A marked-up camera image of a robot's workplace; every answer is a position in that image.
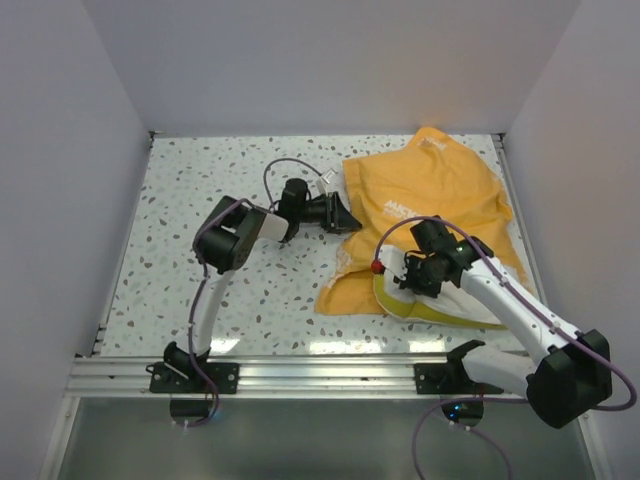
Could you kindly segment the white pillow yellow edge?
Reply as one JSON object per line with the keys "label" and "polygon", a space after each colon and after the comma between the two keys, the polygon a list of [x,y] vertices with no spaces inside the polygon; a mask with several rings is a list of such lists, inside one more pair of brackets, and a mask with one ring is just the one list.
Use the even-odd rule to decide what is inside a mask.
{"label": "white pillow yellow edge", "polygon": [[375,275],[373,292],[383,311],[401,321],[467,329],[507,329],[481,302],[449,283],[436,298],[431,298],[399,289],[388,275]]}

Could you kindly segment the orange pillowcase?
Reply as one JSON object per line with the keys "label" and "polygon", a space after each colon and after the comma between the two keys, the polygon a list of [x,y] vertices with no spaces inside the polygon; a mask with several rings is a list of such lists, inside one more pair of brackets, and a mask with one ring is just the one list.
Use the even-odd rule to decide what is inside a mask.
{"label": "orange pillowcase", "polygon": [[343,172],[351,212],[362,229],[338,248],[317,313],[385,313],[373,292],[376,245],[393,225],[419,215],[438,215],[479,238],[510,274],[528,282],[508,232],[513,212],[502,181],[469,147],[425,127],[400,150],[344,160]]}

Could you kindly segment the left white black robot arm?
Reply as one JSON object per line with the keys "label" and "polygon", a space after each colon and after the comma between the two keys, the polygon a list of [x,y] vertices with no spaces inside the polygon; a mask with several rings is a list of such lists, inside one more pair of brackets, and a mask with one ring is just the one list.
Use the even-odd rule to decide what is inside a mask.
{"label": "left white black robot arm", "polygon": [[164,351],[164,363],[173,370],[172,379],[182,390],[197,392],[207,383],[204,364],[218,310],[234,274],[245,265],[257,240],[286,243],[302,224],[317,224],[331,234],[362,229],[337,192],[311,197],[307,182],[293,178],[285,182],[279,201],[270,210],[247,199],[223,197],[196,232],[192,250],[203,268],[203,279],[189,311],[186,337],[171,342]]}

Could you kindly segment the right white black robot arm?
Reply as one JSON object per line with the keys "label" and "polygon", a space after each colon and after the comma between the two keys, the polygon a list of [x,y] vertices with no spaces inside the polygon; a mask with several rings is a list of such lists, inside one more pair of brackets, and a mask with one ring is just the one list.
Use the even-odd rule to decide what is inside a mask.
{"label": "right white black robot arm", "polygon": [[469,294],[507,327],[526,351],[509,354],[471,340],[447,355],[440,390],[490,385],[526,399],[559,429],[612,394],[608,340],[556,316],[516,281],[478,238],[456,239],[439,217],[409,219],[417,251],[405,255],[400,284],[435,294],[446,283]]}

